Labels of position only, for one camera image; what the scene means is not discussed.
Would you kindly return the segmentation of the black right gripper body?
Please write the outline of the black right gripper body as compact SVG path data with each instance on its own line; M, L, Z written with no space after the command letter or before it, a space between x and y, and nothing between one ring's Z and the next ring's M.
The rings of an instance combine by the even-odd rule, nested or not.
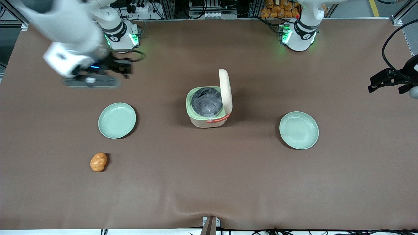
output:
M116 58L113 55L109 55L105 59L87 67L77 65L77 67L74 69L74 75L76 77L107 75L107 71L112 71L112 72L123 75L124 74L123 60Z

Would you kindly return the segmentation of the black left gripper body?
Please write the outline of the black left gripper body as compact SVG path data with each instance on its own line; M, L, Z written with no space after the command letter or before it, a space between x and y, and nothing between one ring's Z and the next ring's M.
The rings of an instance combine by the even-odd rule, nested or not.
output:
M387 62L388 66L392 70L392 83L390 86L400 85L398 92L402 95L409 93L409 95L417 95L417 62L418 55L414 55L412 58L406 61L405 65L401 69L395 69L390 62Z

